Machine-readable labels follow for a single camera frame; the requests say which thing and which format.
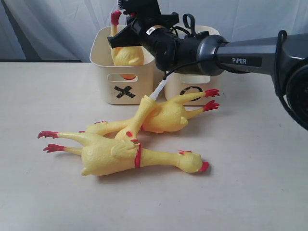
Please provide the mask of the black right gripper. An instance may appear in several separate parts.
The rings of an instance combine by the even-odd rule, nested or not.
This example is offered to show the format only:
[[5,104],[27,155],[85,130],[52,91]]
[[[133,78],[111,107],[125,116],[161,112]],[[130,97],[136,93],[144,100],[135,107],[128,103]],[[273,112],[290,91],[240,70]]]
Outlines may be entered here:
[[127,26],[111,26],[107,39],[111,48],[170,43],[175,38],[170,29],[178,22],[178,13],[132,13]]

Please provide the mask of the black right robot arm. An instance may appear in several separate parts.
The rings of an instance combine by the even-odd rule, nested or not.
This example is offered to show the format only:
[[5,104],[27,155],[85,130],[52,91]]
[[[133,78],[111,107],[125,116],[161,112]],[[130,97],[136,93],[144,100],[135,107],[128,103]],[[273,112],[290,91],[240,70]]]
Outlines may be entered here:
[[127,26],[108,38],[112,48],[143,46],[155,57],[156,66],[167,73],[217,76],[258,73],[272,78],[283,108],[301,127],[308,126],[308,36],[289,35],[228,42],[221,35],[196,33],[194,17],[183,16],[186,36],[173,33],[177,13],[132,13]]

